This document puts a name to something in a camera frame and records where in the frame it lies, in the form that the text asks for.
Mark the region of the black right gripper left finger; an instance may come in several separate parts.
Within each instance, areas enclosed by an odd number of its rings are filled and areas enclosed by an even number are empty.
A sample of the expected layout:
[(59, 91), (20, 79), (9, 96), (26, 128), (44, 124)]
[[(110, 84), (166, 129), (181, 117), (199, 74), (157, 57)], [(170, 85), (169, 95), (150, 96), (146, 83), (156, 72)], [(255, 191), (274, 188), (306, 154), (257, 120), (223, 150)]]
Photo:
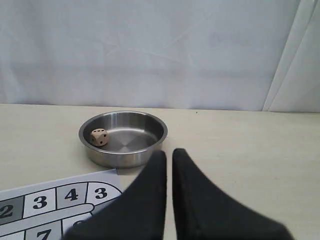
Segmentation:
[(72, 226), (65, 240), (161, 240), (167, 207), (167, 158), (157, 150), (115, 201)]

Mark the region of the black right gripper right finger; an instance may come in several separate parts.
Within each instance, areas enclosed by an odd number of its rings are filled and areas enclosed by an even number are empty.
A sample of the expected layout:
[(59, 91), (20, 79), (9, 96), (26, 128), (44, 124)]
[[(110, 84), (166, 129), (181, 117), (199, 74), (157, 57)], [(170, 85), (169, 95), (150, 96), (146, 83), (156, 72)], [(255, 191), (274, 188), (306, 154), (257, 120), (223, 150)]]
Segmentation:
[(293, 239), (285, 225), (223, 192), (183, 148), (172, 153), (172, 201), (179, 240)]

